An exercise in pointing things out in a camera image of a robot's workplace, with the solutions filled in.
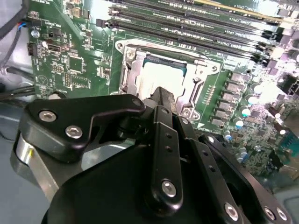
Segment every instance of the blue wire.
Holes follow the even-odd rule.
[[[26,23],[22,23],[21,25],[19,25],[18,30],[20,31],[22,27],[26,26]]]

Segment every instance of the dimm slot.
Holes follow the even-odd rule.
[[[143,6],[139,6],[139,5],[134,5],[134,4],[131,4],[131,3],[122,3],[120,4],[121,6],[127,6],[127,7],[132,7],[132,8],[138,8],[138,9],[142,9],[142,10],[147,10],[151,13],[157,13],[157,14],[164,14],[164,15],[169,15],[169,16],[173,16],[173,17],[177,17],[177,18],[180,18],[181,20],[188,20],[188,21],[194,21],[194,22],[197,22],[197,23],[201,23],[201,24],[204,24],[204,25],[207,25],[207,26],[211,26],[211,27],[217,27],[217,28],[221,28],[221,29],[229,29],[230,31],[233,31],[233,32],[240,32],[240,29],[237,29],[237,28],[231,28],[231,27],[227,27],[225,25],[221,25],[221,24],[217,24],[217,23],[213,23],[213,22],[208,22],[208,21],[202,21],[202,20],[198,20],[198,19],[187,19],[187,18],[184,18],[183,16],[178,16],[177,14],[174,14],[174,13],[165,13],[165,11],[161,11],[161,10],[157,10],[157,9],[149,9],[147,7],[143,7]],[[243,32],[243,35],[257,35],[257,36],[261,36],[261,34],[263,33],[262,30],[253,30],[252,32],[250,31],[246,31],[246,30],[242,30]]]
[[[222,33],[222,32],[219,32],[218,30],[214,30],[214,29],[209,30],[209,29],[204,28],[202,26],[194,26],[194,25],[190,25],[190,24],[183,23],[183,22],[180,22],[180,21],[172,21],[172,20],[168,20],[166,18],[161,18],[161,17],[152,16],[152,15],[148,15],[148,14],[142,14],[142,13],[138,13],[138,12],[134,12],[134,11],[128,11],[128,9],[117,7],[117,6],[115,6],[114,9],[117,10],[119,12],[119,14],[122,14],[122,15],[132,16],[132,17],[135,17],[135,18],[138,18],[138,19],[143,19],[144,18],[144,19],[146,19],[148,21],[152,21],[152,22],[159,22],[159,23],[162,22],[163,24],[176,26],[177,28],[181,28],[181,29],[187,28],[191,31],[196,31],[196,32],[206,34],[206,35],[213,35],[213,36],[216,36],[216,37],[219,37],[219,38],[225,38],[225,39],[228,39],[230,41],[239,42],[241,44],[245,44],[245,45],[250,46],[250,47],[255,47],[259,43],[258,41],[250,40],[249,37],[244,38],[244,37],[238,37],[238,36],[234,36],[234,35],[228,35],[227,33],[229,33],[229,32],[231,32],[231,33],[236,32],[232,29],[230,29],[230,30],[224,29],[223,33]]]
[[[226,47],[230,47],[230,48],[234,48],[234,49],[238,49],[238,50],[242,50],[245,52],[250,52],[250,53],[255,53],[255,54],[259,54],[260,52],[258,50],[256,50],[253,46],[251,45],[244,45],[243,43],[240,42],[234,42],[234,41],[230,41],[230,40],[226,40],[223,38],[217,38],[215,36],[212,35],[206,35],[206,34],[202,34],[199,32],[192,32],[190,30],[187,29],[181,29],[180,26],[174,27],[172,25],[167,24],[166,22],[162,22],[162,23],[157,23],[157,22],[148,22],[147,18],[144,16],[140,16],[139,18],[135,18],[135,17],[131,17],[131,16],[125,16],[125,15],[121,15],[120,18],[125,19],[125,20],[129,20],[131,23],[135,24],[135,25],[139,25],[139,26],[146,26],[150,29],[157,29],[157,30],[162,30],[166,33],[176,33],[180,36],[184,36],[184,37],[190,37],[192,39],[196,39],[199,41],[204,41],[204,42],[209,42],[209,43],[214,43],[215,45],[221,45],[221,46],[226,46]]]
[[[201,50],[204,50],[205,52],[210,52],[212,54],[221,53],[221,54],[225,54],[225,55],[237,56],[237,57],[250,59],[250,60],[255,58],[255,56],[256,56],[256,54],[251,54],[251,53],[239,51],[236,49],[231,49],[228,47],[215,45],[212,43],[199,42],[199,41],[196,41],[191,38],[182,37],[182,36],[175,35],[175,34],[169,34],[169,33],[161,32],[161,31],[154,30],[154,29],[151,29],[150,33],[149,33],[149,28],[136,26],[131,23],[125,23],[125,22],[121,22],[118,20],[114,20],[114,19],[110,19],[110,23],[111,23],[112,28],[125,29],[127,31],[137,32],[137,33],[140,33],[140,34],[146,35],[146,36],[150,35],[150,36],[155,36],[157,38],[168,40],[168,41],[174,41],[174,42],[178,42],[181,44],[187,44],[191,47],[196,47]]]
[[[216,19],[215,17],[212,16],[208,16],[208,15],[203,15],[201,13],[197,13],[197,12],[192,12],[192,11],[188,11],[188,10],[184,10],[181,8],[175,8],[175,7],[170,7],[168,5],[163,5],[163,4],[159,4],[159,3],[155,3],[155,2],[150,2],[150,1],[144,1],[144,0],[121,0],[122,2],[127,2],[127,3],[133,3],[139,6],[145,6],[145,7],[152,7],[153,9],[157,9],[157,10],[163,10],[165,12],[169,12],[169,13],[175,13],[178,14],[180,16],[184,16],[186,18],[194,18],[194,19],[204,19],[206,21],[210,21],[210,22],[214,22],[220,25],[226,25],[229,27],[233,27],[233,28],[238,28],[241,30],[245,30],[245,31],[249,31],[249,32],[254,32],[255,30],[264,30],[263,28],[259,28],[257,27],[253,27],[247,24],[240,24],[238,22],[235,22],[236,20],[233,21],[225,21],[222,19]]]

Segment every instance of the green circuit board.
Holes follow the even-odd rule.
[[[31,0],[28,18],[38,25],[30,28],[28,51],[37,97],[47,99],[55,92],[67,98],[120,94],[124,55],[117,49],[119,41],[142,40],[197,54],[218,63],[219,71],[206,77],[193,108],[200,118],[190,119],[191,123],[208,133],[223,135],[230,131],[231,153],[237,156],[245,147],[244,166],[255,175],[268,173],[268,155],[279,149],[284,137],[274,127],[268,108],[278,110],[283,105],[283,120],[299,105],[297,97],[278,88],[286,74],[297,71],[297,62],[288,52],[296,50],[292,34],[298,24],[294,16],[299,14],[298,6],[292,1],[218,2],[280,19],[292,17],[293,26],[289,34],[282,35],[284,29],[275,20],[189,0]],[[277,40],[274,34],[287,41]],[[215,112],[228,84],[236,88],[236,82],[230,83],[233,74],[241,75],[243,80],[237,83],[238,90],[229,100],[224,117],[219,118]],[[254,93],[256,83],[263,93]],[[258,102],[249,104],[249,95]],[[248,107],[251,114],[244,116],[242,106]],[[242,128],[236,126],[236,119],[242,120]]]

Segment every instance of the black metal bracket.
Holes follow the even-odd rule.
[[[39,100],[25,108],[19,129],[23,141],[43,151],[52,167],[55,162],[78,162],[86,150],[126,138],[136,140],[134,150],[141,145],[151,149],[144,199],[158,217],[172,217],[184,206],[180,154],[186,154],[194,178],[207,189],[214,223],[292,223],[214,136],[196,137],[191,123],[176,115],[173,94],[159,87],[147,100],[151,106],[132,95]],[[71,126],[77,127],[74,133]],[[231,186],[244,197],[237,200]]]

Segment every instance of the silver screw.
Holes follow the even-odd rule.
[[[288,218],[286,217],[285,213],[280,209],[280,208],[276,208],[279,216],[283,219],[283,220],[287,220]]]
[[[39,34],[38,30],[33,29],[33,30],[31,31],[31,36],[33,36],[34,38],[39,38],[39,37],[40,37],[40,34]]]
[[[214,139],[211,137],[211,136],[208,136],[207,139],[211,142],[211,143],[214,143]]]
[[[65,133],[67,136],[73,139],[79,139],[83,135],[81,128],[74,125],[68,126],[65,130]]]
[[[188,124],[188,120],[186,118],[182,118],[182,121],[184,124],[186,124],[186,125]]]
[[[121,50],[121,49],[123,48],[122,43],[118,43],[118,44],[117,44],[117,48],[118,48],[119,50]]]
[[[233,219],[234,221],[237,221],[239,219],[237,210],[230,203],[226,202],[224,205],[224,209],[231,219]]]
[[[45,122],[53,122],[57,119],[56,114],[52,111],[42,111],[38,114],[40,120]]]
[[[271,220],[275,220],[275,215],[273,214],[273,212],[268,209],[267,207],[264,208],[266,215],[271,219]]]
[[[175,186],[170,181],[162,182],[162,190],[168,197],[174,197],[177,194]]]
[[[136,105],[136,106],[141,106],[141,103],[138,99],[133,99],[133,103]]]
[[[133,50],[128,50],[126,56],[128,60],[133,60],[135,58],[135,52]]]

